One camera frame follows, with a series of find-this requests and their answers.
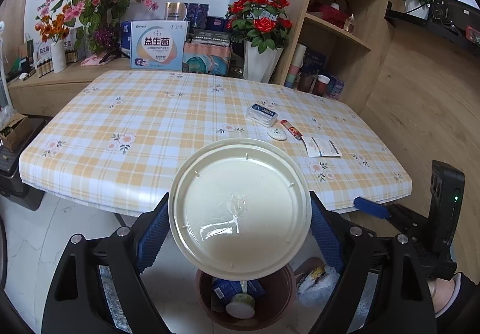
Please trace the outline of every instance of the white vase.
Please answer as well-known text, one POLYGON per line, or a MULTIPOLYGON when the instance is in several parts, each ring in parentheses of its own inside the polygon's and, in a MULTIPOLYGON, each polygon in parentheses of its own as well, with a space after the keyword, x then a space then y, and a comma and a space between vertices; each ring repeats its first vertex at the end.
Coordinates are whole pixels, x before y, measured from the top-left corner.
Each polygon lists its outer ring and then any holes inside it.
POLYGON ((267 48, 263 54, 259 54, 258 47, 252 47, 251 41, 245 42, 243 78, 248 81, 268 83, 282 52, 283 48, 276 50, 267 48))
POLYGON ((410 12, 412 16, 428 19, 428 5, 422 6, 417 0, 405 0, 405 12, 410 12))
POLYGON ((50 45, 52 51, 53 72, 59 73, 67 68, 67 59, 65 58, 65 44, 59 40, 50 45))

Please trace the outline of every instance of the jar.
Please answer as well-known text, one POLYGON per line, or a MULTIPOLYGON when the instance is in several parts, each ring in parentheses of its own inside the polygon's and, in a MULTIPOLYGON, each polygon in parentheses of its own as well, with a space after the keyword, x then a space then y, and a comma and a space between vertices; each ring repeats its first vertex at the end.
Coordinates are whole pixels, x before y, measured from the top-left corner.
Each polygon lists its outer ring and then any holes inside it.
POLYGON ((322 96, 327 89, 327 85, 330 82, 330 78, 324 75, 319 75, 317 82, 315 82, 315 86, 313 88, 312 94, 315 96, 322 96))
POLYGON ((300 74, 300 81, 298 82, 297 90, 305 93, 310 93, 311 85, 315 81, 314 74, 300 74))

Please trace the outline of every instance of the white marble floor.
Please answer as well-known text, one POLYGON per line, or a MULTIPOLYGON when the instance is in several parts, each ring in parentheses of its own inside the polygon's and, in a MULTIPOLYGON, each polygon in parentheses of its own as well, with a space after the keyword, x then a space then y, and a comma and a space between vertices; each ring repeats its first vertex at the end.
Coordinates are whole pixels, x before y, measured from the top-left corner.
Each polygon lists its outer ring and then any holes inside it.
MULTIPOLYGON (((5 223, 8 245, 6 293, 23 319, 41 332, 43 309, 54 271, 69 238, 82 233, 87 239, 109 236, 119 224, 113 213, 76 204, 46 194, 36 212, 3 197, 0 215, 5 223)), ((134 218, 126 218, 128 225, 134 218)), ((309 257, 320 257, 315 240, 308 236, 292 260, 296 269, 309 257)), ((178 250, 169 234, 152 268, 142 274, 143 283, 172 332, 177 334, 233 334, 212 323, 196 301, 196 268, 178 250)), ((270 328, 270 333, 307 333, 319 315, 295 301, 289 313, 270 328)))

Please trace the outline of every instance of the tablecloth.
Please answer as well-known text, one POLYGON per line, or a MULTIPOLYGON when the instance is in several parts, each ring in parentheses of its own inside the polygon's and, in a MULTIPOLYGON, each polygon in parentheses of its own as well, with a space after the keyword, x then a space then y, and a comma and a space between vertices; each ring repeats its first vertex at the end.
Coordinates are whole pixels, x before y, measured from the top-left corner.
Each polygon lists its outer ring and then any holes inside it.
POLYGON ((169 192, 190 155, 228 137, 256 138, 284 150, 327 209, 352 210, 358 196, 382 203, 411 193, 403 167, 347 105, 278 85, 178 72, 101 75, 24 150, 20 175, 59 197, 138 216, 169 192), (255 103, 303 135, 331 139, 343 156, 309 158, 303 142, 288 132, 286 141, 273 140, 265 127, 245 118, 255 103))

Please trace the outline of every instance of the metal bolt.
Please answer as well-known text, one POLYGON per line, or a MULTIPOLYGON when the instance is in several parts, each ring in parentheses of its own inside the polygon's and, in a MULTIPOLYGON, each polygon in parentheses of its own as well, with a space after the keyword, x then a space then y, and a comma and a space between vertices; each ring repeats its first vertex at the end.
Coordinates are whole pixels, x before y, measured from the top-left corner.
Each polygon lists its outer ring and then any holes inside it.
POLYGON ((71 237, 70 242, 76 245, 78 242, 82 240, 82 236, 78 233, 71 237))
POLYGON ((354 226, 350 228, 350 233, 353 236, 360 236, 362 234, 362 229, 360 227, 354 226))
POLYGON ((398 240, 398 242, 400 242, 401 244, 404 245, 405 243, 407 243, 409 241, 409 238, 406 235, 403 235, 401 233, 399 236, 397 236, 397 240, 398 240))
POLYGON ((117 230, 117 235, 118 236, 127 236, 130 233, 130 228, 128 227, 120 227, 117 230))

